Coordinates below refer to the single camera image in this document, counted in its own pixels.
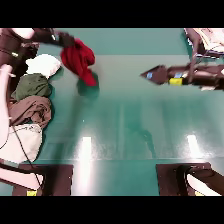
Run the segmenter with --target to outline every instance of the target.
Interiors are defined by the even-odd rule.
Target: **red cloth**
[[[75,46],[64,48],[60,55],[64,66],[71,72],[77,74],[86,85],[96,85],[92,71],[88,69],[89,65],[95,63],[95,56],[93,51],[81,40],[75,39]]]

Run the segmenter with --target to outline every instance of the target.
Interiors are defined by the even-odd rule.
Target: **pile of clothes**
[[[87,86],[95,86],[96,80],[88,68],[95,63],[94,53],[81,40],[74,41],[74,46],[62,50],[62,63]],[[61,67],[61,62],[48,54],[28,59],[26,64],[28,70],[11,94],[8,106],[9,135],[6,144],[0,150],[0,159],[18,164],[27,160],[21,144],[31,162],[37,158],[42,144],[42,130],[51,120],[51,101],[48,99],[51,95],[51,86],[48,79]]]

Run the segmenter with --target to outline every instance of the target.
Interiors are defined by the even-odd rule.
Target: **white cloth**
[[[28,65],[27,74],[41,73],[47,79],[61,67],[61,62],[49,54],[41,54],[34,59],[27,59],[26,64]]]
[[[38,124],[24,124],[15,126],[15,130],[29,160],[33,162],[38,155],[39,148],[42,143],[41,127]],[[0,158],[13,163],[22,163],[27,161],[12,127],[9,128],[9,135],[6,144],[0,149]]]

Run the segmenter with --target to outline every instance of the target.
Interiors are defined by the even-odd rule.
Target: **yellow sticker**
[[[201,194],[200,192],[198,191],[195,191],[195,196],[204,196],[203,194]]]
[[[27,191],[26,196],[37,196],[37,191]]]
[[[183,81],[182,78],[171,78],[170,79],[170,85],[181,86],[182,85],[182,81]]]

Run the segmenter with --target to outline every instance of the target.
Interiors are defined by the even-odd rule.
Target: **green cloth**
[[[25,99],[28,96],[50,96],[51,89],[45,76],[36,73],[22,76],[12,93],[12,98],[17,101]]]

